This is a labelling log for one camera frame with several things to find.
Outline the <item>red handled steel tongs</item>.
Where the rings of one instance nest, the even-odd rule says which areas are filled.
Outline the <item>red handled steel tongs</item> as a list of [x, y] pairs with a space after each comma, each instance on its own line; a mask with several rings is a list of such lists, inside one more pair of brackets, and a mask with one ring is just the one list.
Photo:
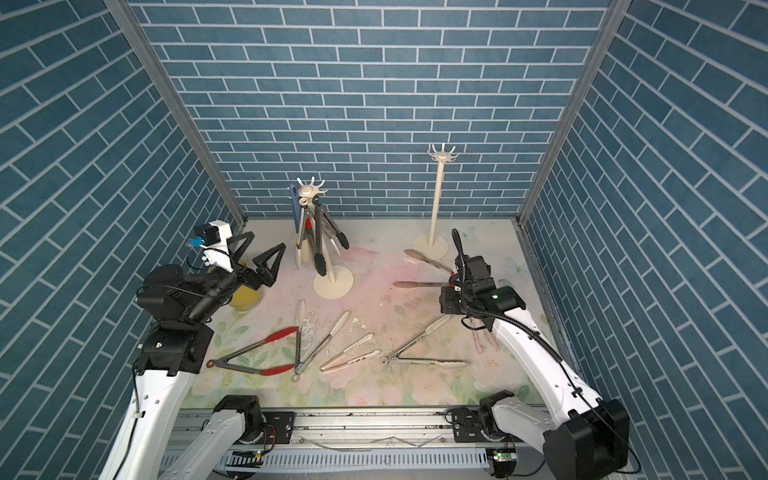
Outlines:
[[304, 222], [304, 237], [306, 239], [312, 238], [314, 236], [314, 230], [312, 225], [312, 219], [307, 218]]

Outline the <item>steel tongs cream tips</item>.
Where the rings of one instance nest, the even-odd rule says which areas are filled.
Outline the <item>steel tongs cream tips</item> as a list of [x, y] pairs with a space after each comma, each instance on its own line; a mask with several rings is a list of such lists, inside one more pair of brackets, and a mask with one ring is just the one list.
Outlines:
[[304, 246], [307, 246], [309, 255], [311, 256], [311, 259], [313, 261], [312, 252], [309, 247], [309, 242], [304, 237], [304, 221], [308, 217], [306, 208], [309, 206], [311, 206], [311, 203], [301, 205], [302, 207], [301, 225], [300, 225], [299, 232], [297, 233], [296, 243], [295, 243], [295, 264], [297, 269], [300, 269], [302, 267], [302, 263], [303, 263], [302, 252], [303, 252]]

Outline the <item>black steel tongs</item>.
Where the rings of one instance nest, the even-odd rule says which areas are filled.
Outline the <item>black steel tongs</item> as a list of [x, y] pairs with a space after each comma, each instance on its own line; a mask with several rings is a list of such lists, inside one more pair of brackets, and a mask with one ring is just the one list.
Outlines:
[[306, 239], [312, 252], [313, 263], [316, 272], [320, 276], [327, 275], [327, 262], [322, 247], [323, 242], [327, 240], [331, 246], [340, 253], [340, 248], [348, 250], [350, 247], [347, 236], [342, 232], [337, 223], [333, 220], [330, 213], [322, 205], [318, 197], [315, 197], [311, 206], [306, 208], [308, 217], [312, 219], [314, 236]]

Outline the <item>blue cream tongs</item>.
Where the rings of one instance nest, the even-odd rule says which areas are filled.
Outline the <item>blue cream tongs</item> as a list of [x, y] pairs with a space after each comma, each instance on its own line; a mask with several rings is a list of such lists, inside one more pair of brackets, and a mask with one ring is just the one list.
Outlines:
[[298, 233], [301, 225], [302, 207], [300, 205], [297, 187], [295, 185], [291, 185], [289, 187], [289, 193], [290, 193], [290, 201], [291, 201], [295, 232]]

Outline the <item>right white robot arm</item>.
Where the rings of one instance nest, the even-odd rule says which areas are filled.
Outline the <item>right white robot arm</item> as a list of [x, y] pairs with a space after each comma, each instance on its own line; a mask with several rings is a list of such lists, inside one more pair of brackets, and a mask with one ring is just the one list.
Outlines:
[[538, 410], [514, 395], [496, 395], [485, 407], [492, 427], [539, 451], [557, 479], [619, 472], [630, 453], [626, 408], [581, 379], [541, 333], [519, 294], [496, 285], [483, 257], [465, 254], [458, 231], [452, 237], [456, 269], [441, 290], [442, 313], [480, 320], [511, 351], [546, 406]]

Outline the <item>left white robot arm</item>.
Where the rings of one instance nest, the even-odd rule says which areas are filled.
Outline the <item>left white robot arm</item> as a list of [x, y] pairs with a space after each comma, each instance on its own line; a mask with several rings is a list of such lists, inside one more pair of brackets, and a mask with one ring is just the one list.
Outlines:
[[227, 395], [193, 443], [162, 471], [161, 460], [182, 403], [201, 373], [214, 332], [208, 323], [241, 287], [271, 287], [286, 246], [279, 243], [254, 258], [240, 259], [254, 239], [232, 234], [222, 221], [199, 225], [190, 243], [202, 249], [205, 270], [189, 273], [177, 264], [152, 270], [136, 302], [155, 324], [132, 367], [132, 397], [103, 479], [204, 479], [237, 441], [256, 441], [264, 419], [255, 396]]

